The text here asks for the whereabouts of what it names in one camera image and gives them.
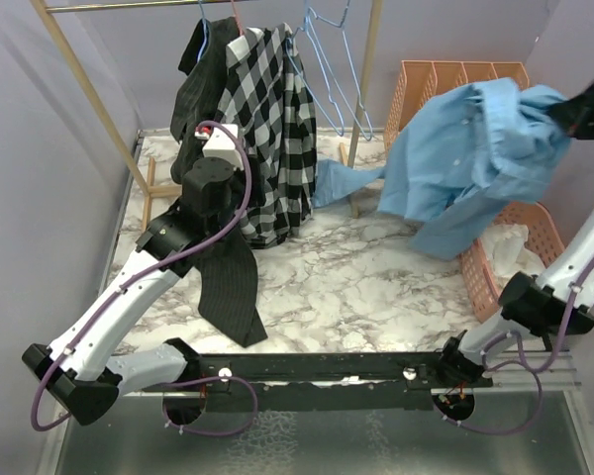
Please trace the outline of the light blue shirt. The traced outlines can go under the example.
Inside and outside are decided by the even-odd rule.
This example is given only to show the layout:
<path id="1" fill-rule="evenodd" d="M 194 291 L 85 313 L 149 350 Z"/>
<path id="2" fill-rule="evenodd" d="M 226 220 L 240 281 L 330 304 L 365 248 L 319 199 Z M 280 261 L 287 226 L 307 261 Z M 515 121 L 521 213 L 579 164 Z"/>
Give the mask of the light blue shirt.
<path id="1" fill-rule="evenodd" d="M 565 97 L 510 78 L 474 82 L 431 98 L 391 146 L 384 166 L 317 166 L 313 205 L 329 206 L 377 179 L 378 212 L 419 225 L 410 247 L 452 260 L 513 202 L 536 203 L 570 139 L 548 115 Z"/>

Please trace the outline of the white shirt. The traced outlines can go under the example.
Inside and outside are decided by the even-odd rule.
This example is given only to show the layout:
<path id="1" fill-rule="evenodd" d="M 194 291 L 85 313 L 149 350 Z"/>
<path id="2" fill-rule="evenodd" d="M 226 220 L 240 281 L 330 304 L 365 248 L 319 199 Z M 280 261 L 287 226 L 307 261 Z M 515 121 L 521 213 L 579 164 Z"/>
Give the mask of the white shirt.
<path id="1" fill-rule="evenodd" d="M 539 274 L 545 270 L 542 259 L 526 248 L 529 237 L 525 225 L 493 225 L 485 230 L 480 242 L 493 275 L 500 279 L 516 272 Z"/>

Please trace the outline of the blue wire hanger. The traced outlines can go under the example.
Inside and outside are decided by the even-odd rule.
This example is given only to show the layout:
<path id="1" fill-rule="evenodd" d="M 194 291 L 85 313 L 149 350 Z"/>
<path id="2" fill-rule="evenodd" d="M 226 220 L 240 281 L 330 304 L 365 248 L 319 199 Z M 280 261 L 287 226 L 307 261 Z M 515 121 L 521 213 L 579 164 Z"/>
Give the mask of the blue wire hanger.
<path id="1" fill-rule="evenodd" d="M 342 111 L 346 94 L 324 45 L 321 30 L 333 31 L 343 37 L 349 5 L 350 2 L 346 1 L 339 14 L 330 17 L 319 11 L 313 1 L 303 1 L 300 23 L 288 35 L 286 46 L 291 55 L 307 55 L 304 64 L 296 66 L 297 73 L 311 94 L 324 125 L 329 126 L 338 137 L 346 131 Z"/>
<path id="2" fill-rule="evenodd" d="M 347 31 L 351 5 L 352 1 L 344 1 L 335 18 L 310 6 L 304 26 L 324 82 L 326 106 L 320 105 L 324 118 L 340 137 L 350 128 L 354 138 L 371 142 L 374 128 L 365 105 L 362 72 L 355 65 Z"/>

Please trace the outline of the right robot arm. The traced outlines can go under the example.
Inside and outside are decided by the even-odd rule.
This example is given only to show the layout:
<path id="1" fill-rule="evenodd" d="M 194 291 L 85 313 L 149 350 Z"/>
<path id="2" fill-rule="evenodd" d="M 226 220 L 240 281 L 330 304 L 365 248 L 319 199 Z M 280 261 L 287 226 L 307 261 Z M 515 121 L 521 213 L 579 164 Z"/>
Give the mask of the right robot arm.
<path id="1" fill-rule="evenodd" d="M 594 141 L 594 80 L 584 91 L 546 114 L 572 139 Z M 539 276 L 515 274 L 499 298 L 499 310 L 473 331 L 450 337 L 435 363 L 437 379 L 445 386 L 472 385 L 484 372 L 519 364 L 534 375 L 548 370 L 570 334 L 594 328 L 594 210 L 565 251 Z M 547 360 L 529 365 L 523 343 L 531 336 L 556 334 Z M 518 359 L 492 368 L 488 359 L 517 345 Z"/>

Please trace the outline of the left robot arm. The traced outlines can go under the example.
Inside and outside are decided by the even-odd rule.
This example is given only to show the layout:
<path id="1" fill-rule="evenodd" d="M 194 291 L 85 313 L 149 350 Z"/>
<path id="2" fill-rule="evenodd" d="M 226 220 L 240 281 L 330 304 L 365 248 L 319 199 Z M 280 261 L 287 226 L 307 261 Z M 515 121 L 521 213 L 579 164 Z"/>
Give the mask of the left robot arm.
<path id="1" fill-rule="evenodd" d="M 153 386 L 184 391 L 198 382 L 198 353 L 179 338 L 129 356 L 114 351 L 152 304 L 232 233 L 251 185 L 246 160 L 233 165 L 217 156 L 200 158 L 184 176 L 181 197 L 149 223 L 117 277 L 85 314 L 52 342 L 33 343 L 24 351 L 24 364 L 39 380 L 30 415 L 35 430 L 54 427 L 39 420 L 44 393 L 68 418 L 89 426 L 128 393 Z"/>

